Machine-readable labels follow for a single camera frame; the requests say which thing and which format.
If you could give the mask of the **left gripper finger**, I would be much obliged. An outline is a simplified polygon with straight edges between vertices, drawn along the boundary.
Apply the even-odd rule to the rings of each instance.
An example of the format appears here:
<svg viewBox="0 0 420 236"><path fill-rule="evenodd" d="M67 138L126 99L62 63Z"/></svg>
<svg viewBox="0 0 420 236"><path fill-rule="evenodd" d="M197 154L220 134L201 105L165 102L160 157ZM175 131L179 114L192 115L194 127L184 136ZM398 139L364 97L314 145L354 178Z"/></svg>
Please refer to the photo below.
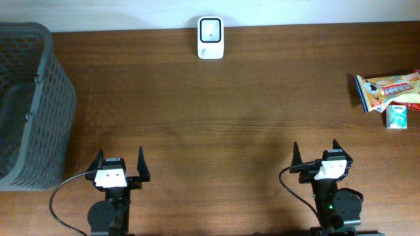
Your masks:
<svg viewBox="0 0 420 236"><path fill-rule="evenodd" d="M138 150L137 171L141 182L150 181L150 171L148 170L142 146Z"/></svg>
<svg viewBox="0 0 420 236"><path fill-rule="evenodd" d="M94 171L94 170L101 169L102 166L103 166L103 162L104 162L103 158L104 158L103 150L100 149L98 151L94 161L91 163L91 165L87 169L87 171Z"/></svg>

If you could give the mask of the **large yellow snack bag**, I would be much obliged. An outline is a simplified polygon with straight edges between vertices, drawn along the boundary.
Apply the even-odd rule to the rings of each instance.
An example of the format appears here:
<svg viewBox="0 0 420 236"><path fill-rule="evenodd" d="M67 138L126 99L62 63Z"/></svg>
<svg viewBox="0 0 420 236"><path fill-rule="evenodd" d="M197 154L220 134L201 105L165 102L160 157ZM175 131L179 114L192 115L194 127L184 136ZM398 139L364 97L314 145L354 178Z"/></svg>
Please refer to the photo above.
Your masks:
<svg viewBox="0 0 420 236"><path fill-rule="evenodd" d="M419 103L419 70L407 75L370 79L356 75L355 82L364 113L383 112L392 102Z"/></svg>

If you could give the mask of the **teal tissue pack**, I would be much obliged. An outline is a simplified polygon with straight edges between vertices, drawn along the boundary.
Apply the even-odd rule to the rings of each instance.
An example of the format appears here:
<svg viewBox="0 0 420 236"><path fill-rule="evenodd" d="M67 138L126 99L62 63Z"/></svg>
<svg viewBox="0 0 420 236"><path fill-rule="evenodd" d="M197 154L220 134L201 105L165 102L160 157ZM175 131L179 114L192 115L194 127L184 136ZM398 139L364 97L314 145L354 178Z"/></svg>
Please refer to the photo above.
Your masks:
<svg viewBox="0 0 420 236"><path fill-rule="evenodd" d="M386 126L390 129L407 129L407 107L389 105L386 110Z"/></svg>

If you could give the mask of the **red snack packet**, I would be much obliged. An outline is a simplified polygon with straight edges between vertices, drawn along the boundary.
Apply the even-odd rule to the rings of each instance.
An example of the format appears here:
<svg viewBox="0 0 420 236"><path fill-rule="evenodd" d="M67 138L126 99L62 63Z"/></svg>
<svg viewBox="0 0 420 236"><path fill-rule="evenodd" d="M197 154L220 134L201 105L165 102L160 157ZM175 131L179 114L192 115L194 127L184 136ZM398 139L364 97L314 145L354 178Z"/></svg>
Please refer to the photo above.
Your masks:
<svg viewBox="0 0 420 236"><path fill-rule="evenodd" d="M407 80L413 86L413 90L406 94L407 102L414 109L419 110L419 69L414 69L413 73L407 76Z"/></svg>

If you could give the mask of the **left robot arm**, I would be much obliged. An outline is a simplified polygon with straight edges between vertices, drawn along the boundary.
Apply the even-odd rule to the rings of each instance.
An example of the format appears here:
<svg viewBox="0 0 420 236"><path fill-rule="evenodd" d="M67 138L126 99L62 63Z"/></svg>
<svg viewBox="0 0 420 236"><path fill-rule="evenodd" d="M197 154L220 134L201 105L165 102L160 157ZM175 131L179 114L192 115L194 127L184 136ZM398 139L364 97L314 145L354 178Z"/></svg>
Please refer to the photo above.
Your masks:
<svg viewBox="0 0 420 236"><path fill-rule="evenodd" d="M106 159L102 150L98 152L87 169L85 179L105 193L105 199L95 203L88 211L87 221L91 227L91 235L130 235L131 191L141 189L144 182L150 181L150 172L141 147L138 150L136 169L136 176L127 176L124 159Z"/></svg>

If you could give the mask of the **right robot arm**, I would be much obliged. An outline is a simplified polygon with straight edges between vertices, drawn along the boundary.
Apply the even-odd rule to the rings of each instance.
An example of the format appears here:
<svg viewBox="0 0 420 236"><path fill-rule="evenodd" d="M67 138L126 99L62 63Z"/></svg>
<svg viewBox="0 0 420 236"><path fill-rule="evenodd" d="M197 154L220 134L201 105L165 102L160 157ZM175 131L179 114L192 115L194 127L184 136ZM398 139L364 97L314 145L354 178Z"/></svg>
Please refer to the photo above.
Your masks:
<svg viewBox="0 0 420 236"><path fill-rule="evenodd" d="M353 159L333 141L333 147L322 158L304 163L297 143L293 146L290 173L299 174L300 184L312 186L316 216L320 225L310 229L311 235L355 235L361 224L364 196L353 189L338 188L352 166Z"/></svg>

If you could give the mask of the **white barcode scanner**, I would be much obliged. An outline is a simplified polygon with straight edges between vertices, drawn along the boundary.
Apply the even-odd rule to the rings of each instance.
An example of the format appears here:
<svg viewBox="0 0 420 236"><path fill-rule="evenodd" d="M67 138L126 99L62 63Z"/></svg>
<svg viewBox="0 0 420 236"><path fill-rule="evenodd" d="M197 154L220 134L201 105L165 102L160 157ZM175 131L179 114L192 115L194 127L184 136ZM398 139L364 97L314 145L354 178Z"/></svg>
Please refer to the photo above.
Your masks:
<svg viewBox="0 0 420 236"><path fill-rule="evenodd" d="M202 60L224 56L224 21L218 16L202 16L197 22L197 49Z"/></svg>

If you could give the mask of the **grey plastic mesh basket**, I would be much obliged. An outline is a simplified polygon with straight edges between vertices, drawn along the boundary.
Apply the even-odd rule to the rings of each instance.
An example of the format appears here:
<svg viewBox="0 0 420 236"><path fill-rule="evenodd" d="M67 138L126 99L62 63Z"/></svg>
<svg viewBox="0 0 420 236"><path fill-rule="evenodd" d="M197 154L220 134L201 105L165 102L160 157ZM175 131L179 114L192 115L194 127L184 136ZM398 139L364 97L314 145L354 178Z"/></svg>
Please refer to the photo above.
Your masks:
<svg viewBox="0 0 420 236"><path fill-rule="evenodd" d="M63 178L77 96L43 25L1 23L1 191Z"/></svg>

